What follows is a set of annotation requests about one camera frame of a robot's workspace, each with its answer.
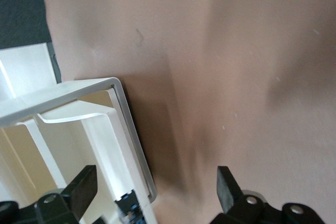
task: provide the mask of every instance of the black mechanical part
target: black mechanical part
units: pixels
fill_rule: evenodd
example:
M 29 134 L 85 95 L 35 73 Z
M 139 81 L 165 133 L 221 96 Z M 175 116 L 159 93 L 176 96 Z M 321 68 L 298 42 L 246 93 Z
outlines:
M 255 195 L 244 195 L 226 166 L 217 170 L 217 195 L 224 213 L 211 224 L 324 224 L 308 206 L 287 203 L 280 211 Z
M 87 165 L 61 194 L 48 194 L 19 209 L 14 201 L 0 202 L 0 223 L 78 224 L 98 190 L 97 169 Z M 102 218 L 94 222 L 103 224 Z
M 119 217 L 124 224 L 146 224 L 134 190 L 116 200 Z

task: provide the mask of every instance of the silver bolt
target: silver bolt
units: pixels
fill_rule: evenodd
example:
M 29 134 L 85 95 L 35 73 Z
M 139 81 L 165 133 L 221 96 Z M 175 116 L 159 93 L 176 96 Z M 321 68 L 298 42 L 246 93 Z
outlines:
M 256 203 L 258 203 L 257 199 L 255 197 L 252 196 L 248 196 L 246 198 L 247 203 L 251 204 L 251 205 L 255 205 Z
M 50 202 L 52 202 L 55 198 L 56 198 L 56 195 L 55 195 L 55 194 L 50 195 L 49 197 L 47 197 L 47 198 L 43 201 L 43 203 L 50 203 Z
M 297 215 L 303 214 L 303 209 L 301 207 L 299 207 L 298 205 L 292 205 L 292 206 L 290 206 L 290 210 L 292 210 L 292 212 L 294 214 L 297 214 Z
M 2 206 L 0 206 L 0 212 L 5 211 L 7 208 L 11 206 L 11 203 L 5 203 Z

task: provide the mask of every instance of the dark green fabric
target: dark green fabric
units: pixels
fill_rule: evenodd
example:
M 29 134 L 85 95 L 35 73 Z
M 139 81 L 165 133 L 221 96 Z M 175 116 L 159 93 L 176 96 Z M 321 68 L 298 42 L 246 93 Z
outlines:
M 0 0 L 0 49 L 49 41 L 44 0 Z

